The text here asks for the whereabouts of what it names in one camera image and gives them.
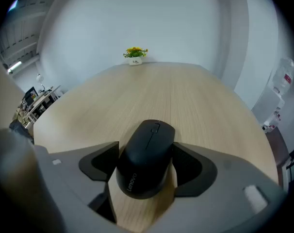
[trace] white wall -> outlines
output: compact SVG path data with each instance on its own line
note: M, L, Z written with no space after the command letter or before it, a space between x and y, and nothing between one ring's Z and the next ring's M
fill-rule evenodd
M38 92L38 90L43 89L43 87L36 81L37 74L38 70L36 64L33 63L14 75L13 79L22 91L27 92L34 86L35 90Z
M230 20L230 40L227 59L224 61L221 81L234 90L244 66L249 39L249 13L247 0L225 0L223 8L228 7L229 13L224 16Z
M125 62L128 47L145 61L199 64L217 73L221 56L218 0L56 0L37 51L44 72L71 89Z
M272 0L246 0L249 16L244 66L234 91L252 109L264 90L275 64L278 20Z

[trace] ceiling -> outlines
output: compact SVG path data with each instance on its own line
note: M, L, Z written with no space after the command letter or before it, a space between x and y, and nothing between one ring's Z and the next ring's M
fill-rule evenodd
M18 0L0 28L0 59L11 67L36 56L45 16L54 0Z

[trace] lenovo logo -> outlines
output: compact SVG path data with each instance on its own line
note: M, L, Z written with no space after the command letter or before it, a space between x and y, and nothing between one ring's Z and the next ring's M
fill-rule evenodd
M133 175L132 175L132 179L130 180L130 183L129 183L129 186L128 186L128 191L132 191L132 187L133 187L133 185L134 185L134 181L135 181L135 178L136 178L136 173L133 173Z

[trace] green leaves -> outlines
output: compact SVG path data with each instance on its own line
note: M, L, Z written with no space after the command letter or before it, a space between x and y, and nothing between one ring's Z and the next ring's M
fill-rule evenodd
M146 53L148 52L148 49L143 50L141 48L130 48L127 49L127 53L124 53L123 56L125 58L132 58L132 57L140 57L140 56L146 56Z

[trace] potted plant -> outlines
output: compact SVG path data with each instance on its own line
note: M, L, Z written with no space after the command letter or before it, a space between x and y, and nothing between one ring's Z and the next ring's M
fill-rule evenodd
M148 49L143 50L142 48L133 47L127 49L127 53L124 53L125 58L129 58L130 66L141 65L143 63L142 56L145 57Z

